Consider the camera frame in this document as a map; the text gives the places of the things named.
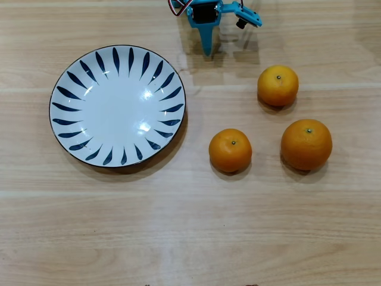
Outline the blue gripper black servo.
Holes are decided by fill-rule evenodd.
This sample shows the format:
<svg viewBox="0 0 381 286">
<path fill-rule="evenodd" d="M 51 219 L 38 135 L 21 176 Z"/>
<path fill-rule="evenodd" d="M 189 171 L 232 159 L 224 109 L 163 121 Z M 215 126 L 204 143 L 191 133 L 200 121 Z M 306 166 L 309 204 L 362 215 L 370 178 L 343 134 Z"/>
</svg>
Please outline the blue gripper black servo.
<svg viewBox="0 0 381 286">
<path fill-rule="evenodd" d="M 203 52 L 210 56 L 213 47 L 213 28 L 220 24 L 222 14 L 222 1 L 204 0 L 188 1 L 186 15 L 192 28 L 197 28 L 201 38 Z"/>
</svg>

